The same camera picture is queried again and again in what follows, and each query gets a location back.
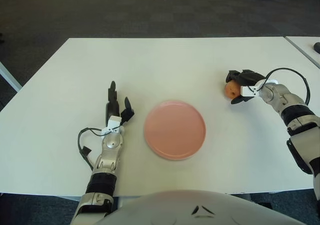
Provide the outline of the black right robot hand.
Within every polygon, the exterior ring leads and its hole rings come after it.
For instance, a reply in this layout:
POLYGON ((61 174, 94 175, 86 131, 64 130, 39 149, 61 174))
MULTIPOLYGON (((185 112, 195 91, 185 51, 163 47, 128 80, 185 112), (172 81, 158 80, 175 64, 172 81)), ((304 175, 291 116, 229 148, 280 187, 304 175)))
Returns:
POLYGON ((242 96, 241 87, 255 86, 263 79, 265 79, 263 75, 249 69, 244 69, 242 72, 230 70, 225 79, 224 94, 231 100, 232 105, 247 102, 253 96, 242 96))

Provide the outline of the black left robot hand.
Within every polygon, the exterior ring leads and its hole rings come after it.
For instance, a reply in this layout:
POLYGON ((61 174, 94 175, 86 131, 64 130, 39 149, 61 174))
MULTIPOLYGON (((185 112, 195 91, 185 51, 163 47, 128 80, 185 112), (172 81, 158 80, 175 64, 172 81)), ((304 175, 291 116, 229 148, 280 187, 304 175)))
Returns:
POLYGON ((120 112, 120 106, 118 102, 118 94, 116 91, 116 83, 113 80, 108 88, 108 102, 105 106, 105 126, 108 126, 108 122, 111 116, 121 117, 120 125, 128 122, 134 115, 135 112, 132 109, 131 103, 128 97, 124 99, 125 109, 120 112))

